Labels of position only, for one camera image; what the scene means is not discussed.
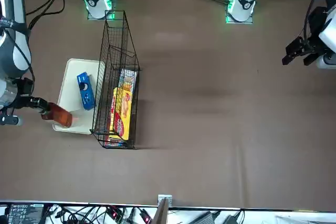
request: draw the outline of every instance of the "red and yellow package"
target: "red and yellow package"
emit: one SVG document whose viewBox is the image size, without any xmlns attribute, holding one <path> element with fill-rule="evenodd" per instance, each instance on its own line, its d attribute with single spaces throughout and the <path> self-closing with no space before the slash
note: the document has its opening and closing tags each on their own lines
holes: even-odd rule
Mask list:
<svg viewBox="0 0 336 224">
<path fill-rule="evenodd" d="M 132 93 L 125 89 L 115 88 L 111 107 L 110 130 L 117 132 L 123 140 L 128 140 L 130 135 L 131 105 Z M 109 138 L 120 139 L 117 135 L 110 135 Z"/>
</svg>

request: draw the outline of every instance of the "brown floor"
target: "brown floor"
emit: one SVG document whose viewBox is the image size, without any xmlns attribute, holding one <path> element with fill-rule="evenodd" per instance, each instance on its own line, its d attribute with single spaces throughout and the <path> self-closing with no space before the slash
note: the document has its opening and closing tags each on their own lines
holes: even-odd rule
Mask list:
<svg viewBox="0 0 336 224">
<path fill-rule="evenodd" d="M 258 0 L 252 26 L 226 25 L 207 0 L 118 1 L 143 68 L 147 149 L 104 150 L 22 109 L 22 127 L 1 127 L 0 198 L 335 210 L 336 71 L 281 65 L 310 0 Z M 67 60 L 98 59 L 102 28 L 80 0 L 37 23 L 35 96 L 57 101 Z"/>
</svg>

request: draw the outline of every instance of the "wire basket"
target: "wire basket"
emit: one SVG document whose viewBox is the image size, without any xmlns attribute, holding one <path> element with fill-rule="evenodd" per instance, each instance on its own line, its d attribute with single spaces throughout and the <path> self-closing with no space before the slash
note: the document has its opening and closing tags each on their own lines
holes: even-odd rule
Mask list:
<svg viewBox="0 0 336 224">
<path fill-rule="evenodd" d="M 134 149 L 140 66 L 124 11 L 105 20 L 91 133 L 104 148 Z"/>
</svg>

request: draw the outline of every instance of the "brown bottle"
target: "brown bottle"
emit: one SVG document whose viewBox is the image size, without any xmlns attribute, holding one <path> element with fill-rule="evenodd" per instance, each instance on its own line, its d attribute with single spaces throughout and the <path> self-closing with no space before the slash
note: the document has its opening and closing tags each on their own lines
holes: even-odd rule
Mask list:
<svg viewBox="0 0 336 224">
<path fill-rule="evenodd" d="M 41 117 L 43 120 L 53 120 L 66 128 L 72 124 L 71 113 L 53 102 L 48 102 L 48 110 L 41 114 Z"/>
</svg>

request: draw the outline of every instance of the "snack package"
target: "snack package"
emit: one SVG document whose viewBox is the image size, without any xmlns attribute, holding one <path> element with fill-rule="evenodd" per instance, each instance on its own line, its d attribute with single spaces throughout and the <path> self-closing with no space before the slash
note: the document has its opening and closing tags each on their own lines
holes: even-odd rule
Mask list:
<svg viewBox="0 0 336 224">
<path fill-rule="evenodd" d="M 137 74 L 138 72 L 129 69 L 121 69 L 118 87 L 128 90 L 133 94 Z"/>
<path fill-rule="evenodd" d="M 117 132 L 122 138 L 117 135 L 109 135 L 107 142 L 104 142 L 105 146 L 122 146 L 124 141 L 130 137 L 131 105 L 137 74 L 136 71 L 121 69 L 118 87 L 113 91 L 109 129 Z"/>
<path fill-rule="evenodd" d="M 122 140 L 128 140 L 130 134 L 132 93 L 128 90 L 115 88 L 111 107 L 110 130 L 117 132 Z M 121 139 L 117 135 L 110 135 L 109 138 Z"/>
</svg>

